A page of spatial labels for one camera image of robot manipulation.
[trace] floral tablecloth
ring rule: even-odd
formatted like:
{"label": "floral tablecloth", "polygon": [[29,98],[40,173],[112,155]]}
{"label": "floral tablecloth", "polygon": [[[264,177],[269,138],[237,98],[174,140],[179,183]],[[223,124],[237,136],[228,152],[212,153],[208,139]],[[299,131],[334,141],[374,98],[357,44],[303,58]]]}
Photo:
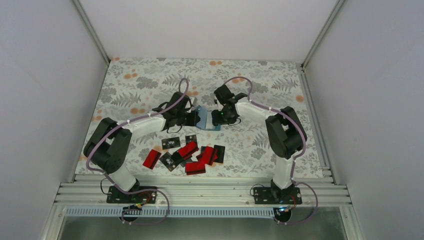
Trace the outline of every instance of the floral tablecloth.
{"label": "floral tablecloth", "polygon": [[[84,145],[101,119],[132,119],[169,101],[183,77],[190,80],[188,95],[197,97],[198,103],[208,110],[214,110],[213,91],[234,76],[253,81],[253,100],[277,108],[291,106],[296,110],[308,140],[306,153],[298,159],[294,176],[322,178],[296,64],[292,62],[115,57],[107,71]],[[229,82],[228,87],[235,94],[247,93],[249,84],[237,78]],[[181,146],[184,146],[185,136],[194,134],[199,146],[225,146],[225,158],[223,164],[207,165],[206,173],[193,177],[272,177],[274,174],[276,155],[270,148],[265,123],[246,118],[236,126],[222,126],[221,131],[183,127],[178,133],[154,132],[132,139],[125,165],[138,175],[185,176],[185,169],[181,166],[169,172],[160,161],[153,170],[142,164],[151,149],[162,153],[177,150],[162,150],[161,139],[180,137]],[[76,174],[92,174],[86,169],[86,159],[81,154]]]}

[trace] white wall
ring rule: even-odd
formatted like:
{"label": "white wall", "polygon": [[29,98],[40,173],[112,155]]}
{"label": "white wall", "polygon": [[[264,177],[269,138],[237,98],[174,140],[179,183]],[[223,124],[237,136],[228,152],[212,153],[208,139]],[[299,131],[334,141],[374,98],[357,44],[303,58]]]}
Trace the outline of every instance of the white wall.
{"label": "white wall", "polygon": [[1,239],[39,239],[105,71],[71,1],[0,1]]}
{"label": "white wall", "polygon": [[336,0],[80,0],[109,57],[301,63]]}
{"label": "white wall", "polygon": [[306,67],[368,240],[424,239],[424,2],[346,1]]}

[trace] black cable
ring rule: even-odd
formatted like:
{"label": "black cable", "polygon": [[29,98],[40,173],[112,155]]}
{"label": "black cable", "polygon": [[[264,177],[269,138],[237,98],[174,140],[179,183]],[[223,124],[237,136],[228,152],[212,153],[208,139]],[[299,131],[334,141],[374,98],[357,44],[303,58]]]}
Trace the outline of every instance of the black cable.
{"label": "black cable", "polygon": [[254,186],[258,186],[258,185],[260,185],[260,186],[262,186],[263,188],[265,188],[265,186],[264,186],[264,185],[259,184],[259,183],[257,183],[257,184],[255,184],[255,185],[253,185],[253,186],[250,188],[250,191],[249,191],[249,193],[250,193],[250,195],[251,195],[252,197],[254,197],[254,195],[252,194],[252,189],[254,188]]}
{"label": "black cable", "polygon": [[167,134],[176,134],[176,133],[178,133],[179,131],[181,131],[181,129],[183,128],[183,125],[181,125],[181,126],[179,126],[179,129],[178,129],[178,131],[176,131],[176,132],[169,132],[170,131],[170,129],[168,128],[167,130],[166,130],[166,133]]}
{"label": "black cable", "polygon": [[239,125],[239,124],[242,122],[242,120],[240,119],[240,117],[237,117],[237,119],[239,120],[239,121],[238,121],[238,123],[235,123],[235,124],[228,124],[228,126],[235,126],[235,125]]}
{"label": "black cable", "polygon": [[104,195],[109,195],[109,194],[107,194],[107,193],[105,193],[105,192],[103,191],[102,183],[103,183],[103,180],[105,180],[105,179],[107,179],[107,178],[103,178],[103,179],[100,181],[100,189],[101,189],[101,192],[102,192]]}

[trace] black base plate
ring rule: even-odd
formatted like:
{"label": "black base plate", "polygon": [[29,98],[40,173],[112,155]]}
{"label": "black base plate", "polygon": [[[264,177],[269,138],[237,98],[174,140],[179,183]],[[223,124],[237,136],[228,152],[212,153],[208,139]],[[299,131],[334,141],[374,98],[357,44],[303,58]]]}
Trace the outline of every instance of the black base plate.
{"label": "black base plate", "polygon": [[261,204],[261,205],[293,205],[293,199],[290,196],[293,196],[296,200],[296,204],[302,204],[302,195],[301,190],[298,187],[293,188],[293,190],[287,195],[287,197],[284,197],[282,202],[277,201],[277,199],[274,198],[274,196],[271,194],[271,188],[270,187],[254,187],[253,188],[253,196],[254,196],[254,204]]}
{"label": "black base plate", "polygon": [[[158,189],[155,186],[139,186],[137,189],[131,189],[132,192],[139,191],[143,189]],[[147,199],[147,194],[132,194],[126,195],[119,191],[115,186],[109,187],[109,192],[107,193],[106,203],[108,204],[138,204],[143,203]],[[154,204],[156,202],[156,191],[147,191],[146,193],[150,194],[150,200],[147,202],[148,204]]]}

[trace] red plastic piece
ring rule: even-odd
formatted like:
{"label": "red plastic piece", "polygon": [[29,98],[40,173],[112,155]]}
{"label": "red plastic piece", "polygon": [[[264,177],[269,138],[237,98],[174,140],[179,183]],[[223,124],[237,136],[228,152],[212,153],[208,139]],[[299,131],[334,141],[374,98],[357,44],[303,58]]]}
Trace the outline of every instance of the red plastic piece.
{"label": "red plastic piece", "polygon": [[203,162],[187,162],[185,173],[187,175],[204,174],[206,173],[205,164]]}
{"label": "red plastic piece", "polygon": [[178,149],[178,153],[179,155],[181,155],[181,157],[184,160],[189,159],[196,151],[198,151],[198,145],[195,141],[191,141],[189,142],[187,145],[185,145],[184,147]]}
{"label": "red plastic piece", "polygon": [[201,153],[199,156],[197,156],[197,159],[201,163],[212,166],[214,161],[218,159],[217,153],[218,153],[217,149],[207,146],[204,149],[204,152]]}
{"label": "red plastic piece", "polygon": [[160,157],[161,153],[152,149],[144,160],[143,166],[153,170]]}

